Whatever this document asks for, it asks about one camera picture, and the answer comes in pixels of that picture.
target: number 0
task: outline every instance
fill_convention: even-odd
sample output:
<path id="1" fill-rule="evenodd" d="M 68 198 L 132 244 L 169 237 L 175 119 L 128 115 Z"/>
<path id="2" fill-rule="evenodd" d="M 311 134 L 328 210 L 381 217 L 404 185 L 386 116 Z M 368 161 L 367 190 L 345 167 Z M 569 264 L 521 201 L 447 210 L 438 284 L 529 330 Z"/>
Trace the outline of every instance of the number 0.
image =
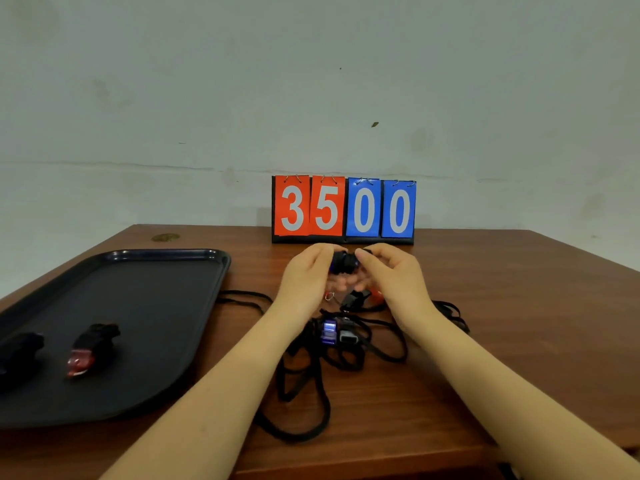
<path id="1" fill-rule="evenodd" d="M 402 223 L 398 225 L 397 210 L 398 200 L 400 199 L 403 200 L 404 206 Z M 409 194 L 406 192 L 406 190 L 396 190 L 396 193 L 394 193 L 393 197 L 391 197 L 391 204 L 389 205 L 389 224 L 391 224 L 391 229 L 393 229 L 396 234 L 403 233 L 407 225 L 409 224 L 409 215 L 411 214 L 411 209 L 409 207 L 410 205 Z"/>
<path id="2" fill-rule="evenodd" d="M 362 199 L 366 197 L 369 203 L 369 211 L 367 213 L 367 222 L 362 224 Z M 353 223 L 356 225 L 358 232 L 367 232 L 373 225 L 373 218 L 376 216 L 376 204 L 373 192 L 364 187 L 356 193 L 356 201 L 353 205 Z"/>
<path id="3" fill-rule="evenodd" d="M 302 213 L 302 209 L 300 209 L 300 204 L 302 203 L 302 192 L 295 185 L 290 185 L 284 189 L 282 192 L 282 196 L 284 198 L 289 198 L 289 195 L 295 195 L 295 200 L 290 204 L 289 210 L 293 210 L 296 213 L 295 222 L 291 222 L 288 218 L 282 218 L 282 225 L 284 229 L 293 232 L 300 229 L 302 226 L 302 222 L 305 220 L 305 215 Z"/>

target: scoreboard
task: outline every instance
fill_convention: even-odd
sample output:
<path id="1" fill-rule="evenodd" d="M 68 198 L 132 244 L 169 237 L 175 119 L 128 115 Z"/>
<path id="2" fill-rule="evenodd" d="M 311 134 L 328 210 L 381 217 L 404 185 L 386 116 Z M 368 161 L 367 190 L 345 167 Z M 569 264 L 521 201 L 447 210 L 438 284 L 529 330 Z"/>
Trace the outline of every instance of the scoreboard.
<path id="1" fill-rule="evenodd" d="M 272 242 L 413 244 L 415 181 L 271 177 Z"/>

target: right hand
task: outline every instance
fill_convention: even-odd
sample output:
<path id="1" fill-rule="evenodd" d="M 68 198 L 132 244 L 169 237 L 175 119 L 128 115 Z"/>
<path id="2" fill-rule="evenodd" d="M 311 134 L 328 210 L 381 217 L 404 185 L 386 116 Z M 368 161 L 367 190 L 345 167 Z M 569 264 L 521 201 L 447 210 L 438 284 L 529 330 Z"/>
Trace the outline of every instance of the right hand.
<path id="1" fill-rule="evenodd" d="M 379 286 L 400 325 L 407 326 L 435 309 L 418 259 L 384 243 L 367 249 L 372 254 L 356 249 L 356 257 Z"/>

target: finger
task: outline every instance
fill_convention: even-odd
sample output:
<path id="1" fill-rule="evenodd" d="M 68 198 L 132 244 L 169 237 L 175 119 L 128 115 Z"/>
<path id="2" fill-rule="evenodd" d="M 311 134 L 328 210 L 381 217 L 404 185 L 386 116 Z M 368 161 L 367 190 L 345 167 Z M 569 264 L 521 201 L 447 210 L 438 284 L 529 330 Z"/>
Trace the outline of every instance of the finger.
<path id="1" fill-rule="evenodd" d="M 354 286 L 353 289 L 356 291 L 363 291 L 373 286 L 373 284 L 375 284 L 375 281 L 373 281 L 372 278 L 366 278 L 363 281 L 356 284 L 356 286 Z"/>
<path id="2" fill-rule="evenodd" d="M 343 291 L 347 291 L 347 286 L 343 283 L 331 283 L 331 282 L 327 282 L 326 285 L 326 290 L 327 291 L 336 291 L 336 292 L 343 292 Z"/>
<path id="3" fill-rule="evenodd" d="M 336 285 L 339 286 L 346 286 L 347 285 L 347 280 L 344 276 L 336 276 L 334 274 L 330 274 L 329 278 L 327 279 L 328 283 L 335 283 Z"/>
<path id="4" fill-rule="evenodd" d="M 307 249 L 302 251 L 299 255 L 295 256 L 294 259 L 299 262 L 301 265 L 305 266 L 309 269 L 313 266 L 313 263 L 316 262 L 320 253 L 325 249 L 331 249 L 332 256 L 335 251 L 345 251 L 346 249 L 342 246 L 338 246 L 337 244 L 327 244 L 325 242 L 316 242 L 315 244 L 309 246 Z"/>
<path id="5" fill-rule="evenodd" d="M 388 260 L 391 267 L 396 267 L 404 261 L 407 256 L 411 256 L 409 253 L 405 253 L 403 250 L 400 250 L 391 244 L 387 244 L 386 242 L 372 244 L 371 246 L 367 246 L 366 249 L 370 250 L 373 253 L 373 256 Z"/>
<path id="6" fill-rule="evenodd" d="M 382 281 L 391 271 L 386 264 L 363 249 L 356 249 L 356 257 L 377 282 Z"/>
<path id="7" fill-rule="evenodd" d="M 353 286 L 357 282 L 361 281 L 363 276 L 359 276 L 357 274 L 350 274 L 344 278 L 344 283 L 348 286 Z"/>
<path id="8" fill-rule="evenodd" d="M 331 244 L 324 244 L 322 250 L 316 257 L 316 261 L 312 267 L 312 269 L 316 273 L 324 274 L 325 276 L 329 274 L 329 266 L 331 266 L 331 261 L 333 259 L 334 247 Z"/>

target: black whistle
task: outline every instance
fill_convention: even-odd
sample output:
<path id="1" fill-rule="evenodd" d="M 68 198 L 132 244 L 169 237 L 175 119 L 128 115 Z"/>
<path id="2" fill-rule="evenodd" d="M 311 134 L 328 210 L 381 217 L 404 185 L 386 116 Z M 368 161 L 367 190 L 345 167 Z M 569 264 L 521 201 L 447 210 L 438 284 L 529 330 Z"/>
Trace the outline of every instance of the black whistle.
<path id="1" fill-rule="evenodd" d="M 28 379 L 36 370 L 35 354 L 44 347 L 44 337 L 28 332 L 7 340 L 0 346 L 0 387 Z"/>
<path id="2" fill-rule="evenodd" d="M 355 254 L 348 253 L 347 251 L 336 251 L 333 253 L 333 259 L 331 260 L 331 266 L 329 266 L 330 274 L 353 274 L 360 267 L 360 261 L 356 258 Z"/>

